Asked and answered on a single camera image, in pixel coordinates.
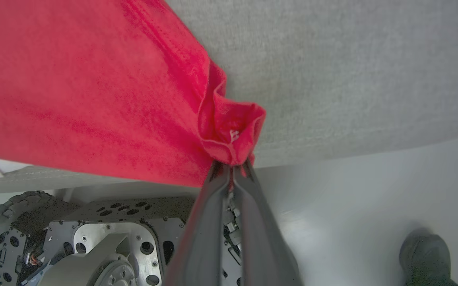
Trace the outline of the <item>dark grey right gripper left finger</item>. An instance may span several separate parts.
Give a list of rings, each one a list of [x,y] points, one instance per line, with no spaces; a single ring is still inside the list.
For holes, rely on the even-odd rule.
[[[214,161],[169,263],[165,286],[220,286],[224,200],[231,168]]]

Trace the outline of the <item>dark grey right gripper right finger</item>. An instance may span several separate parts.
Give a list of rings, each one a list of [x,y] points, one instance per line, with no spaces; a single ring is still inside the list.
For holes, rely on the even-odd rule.
[[[297,261],[267,203],[251,161],[233,168],[235,203],[240,210],[242,284],[302,286]]]

